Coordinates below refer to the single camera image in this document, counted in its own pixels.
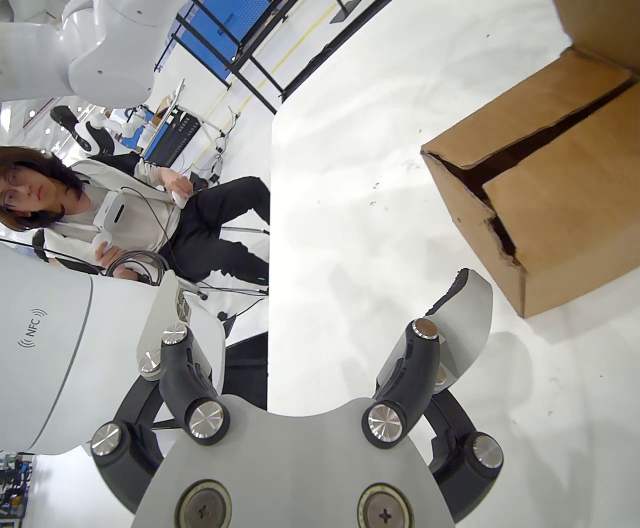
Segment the woman's hand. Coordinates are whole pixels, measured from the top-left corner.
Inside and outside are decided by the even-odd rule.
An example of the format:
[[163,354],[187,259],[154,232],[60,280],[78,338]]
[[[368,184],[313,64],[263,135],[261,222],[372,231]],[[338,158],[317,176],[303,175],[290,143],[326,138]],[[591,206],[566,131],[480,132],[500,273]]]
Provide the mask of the woman's hand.
[[193,194],[193,184],[186,176],[178,174],[176,171],[166,167],[159,169],[159,176],[166,188],[167,194],[169,194],[169,198],[173,199],[171,196],[173,191],[185,200],[189,200]]
[[94,253],[95,261],[104,269],[107,269],[125,253],[124,250],[121,250],[118,246],[112,246],[108,251],[104,251],[107,244],[108,242],[100,244],[100,247],[98,247]]
[[125,268],[124,264],[113,270],[113,276],[116,278],[125,278],[127,280],[138,280],[138,274],[132,269]]

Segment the yellow floor line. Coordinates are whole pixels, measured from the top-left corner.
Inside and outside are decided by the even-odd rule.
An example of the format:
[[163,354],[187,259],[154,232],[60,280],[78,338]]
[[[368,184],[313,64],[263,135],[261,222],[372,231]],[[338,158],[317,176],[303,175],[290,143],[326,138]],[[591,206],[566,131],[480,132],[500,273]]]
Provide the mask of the yellow floor line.
[[[328,10],[324,13],[324,15],[322,15],[322,16],[321,16],[321,17],[320,17],[320,18],[315,22],[315,24],[314,24],[313,26],[311,26],[311,27],[307,30],[307,32],[306,32],[304,35],[302,35],[302,36],[300,37],[300,39],[299,39],[299,40],[298,40],[298,41],[293,45],[293,47],[292,47],[289,51],[287,51],[287,53],[286,53],[286,54],[285,54],[285,56],[280,60],[280,62],[278,62],[278,64],[276,64],[276,65],[275,65],[275,67],[273,68],[273,70],[271,70],[271,71],[269,72],[270,74],[272,74],[272,75],[273,75],[273,74],[276,72],[276,70],[277,70],[278,68],[280,68],[280,66],[282,66],[282,65],[284,64],[285,60],[287,60],[287,59],[291,56],[291,54],[292,54],[292,53],[293,53],[293,52],[298,48],[298,46],[299,46],[300,44],[302,44],[302,42],[304,41],[304,39],[306,39],[306,38],[311,34],[311,32],[312,32],[313,30],[315,30],[315,28],[317,28],[317,27],[322,23],[322,21],[323,21],[325,18],[327,18],[327,17],[331,14],[331,12],[336,8],[336,6],[337,6],[337,4],[333,4],[333,5],[331,6],[331,8],[330,8],[330,9],[328,9]],[[260,84],[258,84],[258,86],[256,87],[256,89],[257,89],[258,91],[260,91],[260,89],[265,85],[265,83],[266,83],[266,82],[267,82],[267,79],[266,79],[266,78],[265,78],[265,79],[263,79],[263,80],[262,80],[262,82],[261,82]],[[225,92],[225,93],[223,94],[223,96],[222,96],[220,99],[218,99],[218,101],[216,101],[216,103],[215,103],[214,107],[213,107],[213,108],[209,111],[209,113],[205,116],[205,119],[209,119],[209,117],[211,116],[211,114],[213,114],[213,112],[215,111],[216,107],[217,107],[217,106],[218,106],[218,104],[222,101],[222,99],[224,99],[224,96],[225,96],[227,93],[228,93],[228,91],[227,91],[227,92]],[[244,107],[245,107],[245,106],[247,106],[247,104],[249,104],[249,101],[251,101],[251,100],[253,99],[253,97],[254,97],[254,96],[253,96],[253,94],[251,94],[251,95],[250,95],[249,97],[247,97],[247,98],[246,98],[246,100],[245,100],[245,101],[240,105],[240,108],[238,108],[237,110],[234,110],[234,111],[235,111],[235,112],[237,112],[237,113],[242,112],[242,110],[244,109]],[[231,120],[231,119],[230,119],[229,121],[227,121],[227,122],[225,123],[225,125],[222,127],[222,129],[223,129],[223,130],[226,130],[226,129],[231,125],[231,122],[232,122],[232,120]],[[200,155],[196,158],[196,160],[195,160],[193,163],[191,163],[191,168],[193,168],[194,166],[197,166],[198,162],[199,162],[199,161],[202,159],[202,157],[207,153],[207,151],[210,149],[211,145],[212,145],[212,143],[211,143],[211,142],[209,142],[209,144],[208,144],[208,145],[205,147],[205,149],[200,153]]]
[[[295,7],[291,10],[291,12],[288,14],[288,17],[292,17],[301,7],[302,5],[306,2],[307,0],[300,0]],[[262,52],[262,50],[264,48],[266,48],[269,43],[271,42],[271,40],[278,34],[278,32],[284,27],[284,24],[279,24],[270,34],[269,36],[258,46],[258,49],[255,51],[255,54],[253,55],[256,59],[260,57],[260,53]],[[240,73],[242,74],[251,64],[253,64],[251,61],[247,61],[246,63],[244,63],[243,67],[240,68]],[[213,106],[211,106],[209,108],[209,110],[206,112],[206,119],[209,118],[209,116],[211,116],[211,114],[214,113],[214,111],[216,110],[216,108],[218,107],[218,104],[220,103],[220,100],[222,98],[224,98],[224,96],[227,94],[227,92],[230,90],[227,89],[225,92],[222,93],[222,96],[213,104]]]

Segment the brown hair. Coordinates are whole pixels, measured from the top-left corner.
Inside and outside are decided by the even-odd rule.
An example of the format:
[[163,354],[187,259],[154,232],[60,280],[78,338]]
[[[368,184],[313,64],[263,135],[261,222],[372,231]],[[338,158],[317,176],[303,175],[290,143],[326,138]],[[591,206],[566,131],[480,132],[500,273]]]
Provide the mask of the brown hair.
[[[13,166],[24,166],[35,170],[51,180],[62,183],[67,191],[72,191],[78,199],[82,196],[83,183],[79,174],[67,167],[53,154],[43,154],[40,150],[27,147],[0,147],[0,176],[8,173]],[[26,231],[47,227],[65,215],[65,209],[59,213],[49,211],[32,212],[29,217],[15,216],[0,206],[0,222],[14,231]]]

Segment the cardboard box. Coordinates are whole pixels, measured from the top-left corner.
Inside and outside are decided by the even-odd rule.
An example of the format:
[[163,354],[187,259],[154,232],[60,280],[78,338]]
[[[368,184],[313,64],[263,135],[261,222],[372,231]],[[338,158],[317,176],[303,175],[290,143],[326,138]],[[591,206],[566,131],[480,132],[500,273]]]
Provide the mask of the cardboard box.
[[160,102],[160,105],[158,106],[158,109],[156,110],[156,113],[154,113],[154,116],[150,119],[152,124],[154,124],[155,126],[158,126],[160,124],[160,121],[162,121],[162,118],[164,117],[164,114],[166,113],[166,111],[171,106],[172,101],[173,101],[173,94],[167,95]]
[[522,317],[640,266],[640,1],[556,6],[572,48],[422,148]]

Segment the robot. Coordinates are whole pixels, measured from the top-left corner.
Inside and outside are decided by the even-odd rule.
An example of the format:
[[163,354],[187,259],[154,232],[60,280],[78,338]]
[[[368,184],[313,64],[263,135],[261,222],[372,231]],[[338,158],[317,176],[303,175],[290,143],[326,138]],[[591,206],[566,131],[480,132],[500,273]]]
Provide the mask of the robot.
[[146,110],[143,107],[132,108],[131,118],[127,123],[119,123],[103,113],[94,113],[86,120],[79,122],[68,106],[54,106],[49,115],[60,126],[66,128],[74,141],[88,156],[113,156],[126,154],[131,150],[114,140],[111,135],[118,134],[123,138],[131,138],[146,122]]
[[[156,335],[153,381],[141,371],[94,434],[93,458],[133,528],[452,527],[503,464],[449,392],[486,344],[492,303],[463,269],[403,330],[372,398],[302,418],[220,395],[189,326],[171,325]],[[163,402],[184,432],[166,457],[154,433]],[[436,433],[429,465],[408,436],[423,415]]]
[[3,317],[3,359],[16,368],[4,384],[8,394],[25,395],[0,410],[12,425],[0,436],[3,449],[60,454],[89,442],[138,377],[138,365],[153,357],[150,336],[167,325],[193,328],[205,351],[195,353],[222,387],[222,323],[173,272],[152,287],[51,266],[4,244],[0,262],[12,300]]
[[[71,0],[59,29],[0,23],[0,97],[142,104],[183,3]],[[3,449],[58,454],[91,439],[134,528],[446,528],[500,473],[499,444],[449,392],[490,331],[491,286],[474,271],[462,270],[408,323],[373,397],[283,417],[220,394],[223,328],[172,273],[152,287],[46,266],[2,246],[0,262],[11,277],[5,363],[37,380],[19,410],[0,411],[12,425]],[[5,383],[24,386],[19,375]],[[160,420],[163,412],[170,418]],[[408,436],[421,416],[436,433],[430,464]],[[170,449],[161,447],[164,430],[178,432]]]

